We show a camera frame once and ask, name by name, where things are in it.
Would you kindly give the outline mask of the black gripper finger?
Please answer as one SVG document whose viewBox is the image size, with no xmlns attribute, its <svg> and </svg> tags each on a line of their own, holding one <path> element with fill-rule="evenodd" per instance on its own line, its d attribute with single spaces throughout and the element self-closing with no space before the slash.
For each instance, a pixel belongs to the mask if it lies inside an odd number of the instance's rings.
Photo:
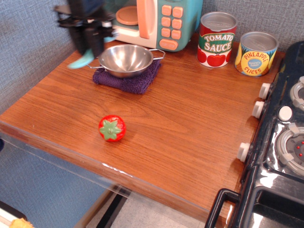
<svg viewBox="0 0 304 228">
<path fill-rule="evenodd" d="M 70 27 L 68 31 L 76 49 L 83 55 L 86 52 L 86 40 L 83 31 L 79 27 Z"/>
<path fill-rule="evenodd" d="M 90 50 L 92 50 L 94 58 L 100 56 L 104 51 L 104 38 L 95 28 L 85 29 L 85 38 Z"/>
</svg>

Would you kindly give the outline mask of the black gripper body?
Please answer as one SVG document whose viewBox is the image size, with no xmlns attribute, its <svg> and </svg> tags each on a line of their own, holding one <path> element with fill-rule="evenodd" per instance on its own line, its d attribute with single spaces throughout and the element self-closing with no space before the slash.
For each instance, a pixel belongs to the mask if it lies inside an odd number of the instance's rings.
<svg viewBox="0 0 304 228">
<path fill-rule="evenodd" d="M 86 27 L 88 20 L 108 22 L 114 15 L 104 8 L 104 0 L 68 0 L 66 5 L 56 5 L 58 23 L 63 28 Z"/>
</svg>

